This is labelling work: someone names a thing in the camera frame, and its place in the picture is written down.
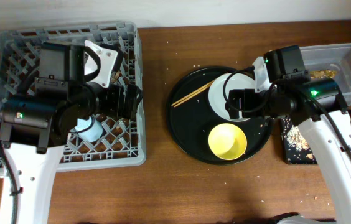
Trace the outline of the grey round plate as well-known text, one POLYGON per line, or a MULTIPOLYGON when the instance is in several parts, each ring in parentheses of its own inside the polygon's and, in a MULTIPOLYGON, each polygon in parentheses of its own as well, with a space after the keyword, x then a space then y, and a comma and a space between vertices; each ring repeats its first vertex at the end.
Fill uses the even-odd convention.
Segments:
MULTIPOLYGON (((242 113, 239 112, 239 118, 231 119, 225 107, 225 99, 223 97, 223 86, 225 80, 231 75, 226 73, 214 80, 208 91, 208 100, 213 111, 221 118, 227 121, 243 122, 248 121, 248 118, 243 118, 242 113)), ((228 96, 230 90, 234 89, 254 89, 255 81, 247 75, 237 73, 231 77, 226 85, 226 95, 228 96)))

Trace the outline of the light blue cup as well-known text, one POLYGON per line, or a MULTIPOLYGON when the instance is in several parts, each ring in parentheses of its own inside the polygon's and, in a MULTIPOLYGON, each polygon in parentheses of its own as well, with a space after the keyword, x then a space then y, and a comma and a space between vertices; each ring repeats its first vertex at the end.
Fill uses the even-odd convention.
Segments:
POLYGON ((95 142, 101 138, 103 127, 92 116, 88 119, 77 119, 77 125, 73 128, 73 134, 78 134, 84 141, 95 142))

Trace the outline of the yellow bowl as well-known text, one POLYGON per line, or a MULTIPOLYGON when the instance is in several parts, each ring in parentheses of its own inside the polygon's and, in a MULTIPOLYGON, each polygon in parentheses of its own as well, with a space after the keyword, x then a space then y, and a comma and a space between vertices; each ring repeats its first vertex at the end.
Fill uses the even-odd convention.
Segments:
POLYGON ((247 150, 246 134, 231 123, 216 125, 208 135, 208 146, 219 159, 231 161, 238 159, 247 150))

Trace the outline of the food scraps with rice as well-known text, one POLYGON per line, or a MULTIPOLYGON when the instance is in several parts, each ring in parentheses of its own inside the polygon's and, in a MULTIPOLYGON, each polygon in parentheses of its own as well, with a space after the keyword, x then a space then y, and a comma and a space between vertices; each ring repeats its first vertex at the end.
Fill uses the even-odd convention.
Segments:
POLYGON ((317 164, 307 141, 290 118, 281 120, 284 160, 287 164, 317 164))

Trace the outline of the gold snack wrapper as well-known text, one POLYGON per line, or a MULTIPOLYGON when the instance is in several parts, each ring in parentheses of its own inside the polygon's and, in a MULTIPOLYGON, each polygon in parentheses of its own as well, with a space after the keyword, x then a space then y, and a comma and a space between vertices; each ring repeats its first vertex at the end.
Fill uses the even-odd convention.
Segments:
POLYGON ((313 70, 310 71, 311 78, 320 79, 320 78, 334 78, 338 71, 336 70, 313 70))

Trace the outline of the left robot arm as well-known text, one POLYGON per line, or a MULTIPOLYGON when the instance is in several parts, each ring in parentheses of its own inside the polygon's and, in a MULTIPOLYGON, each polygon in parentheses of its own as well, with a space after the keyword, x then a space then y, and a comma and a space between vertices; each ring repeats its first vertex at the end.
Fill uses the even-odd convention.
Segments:
POLYGON ((132 120, 143 98, 134 84, 117 85, 124 59, 114 45, 46 41, 39 65, 0 111, 4 164, 0 223, 46 223, 55 174, 79 120, 94 139, 94 116, 132 120))

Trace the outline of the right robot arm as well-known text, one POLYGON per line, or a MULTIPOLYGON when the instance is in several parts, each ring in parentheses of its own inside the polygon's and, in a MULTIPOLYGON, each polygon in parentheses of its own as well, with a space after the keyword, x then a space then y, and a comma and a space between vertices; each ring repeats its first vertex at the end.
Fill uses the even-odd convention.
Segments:
POLYGON ((239 73, 252 75, 256 86, 223 88, 230 117, 290 118, 314 154, 336 222, 351 223, 351 117, 336 81, 311 79, 297 45, 270 50, 239 73))

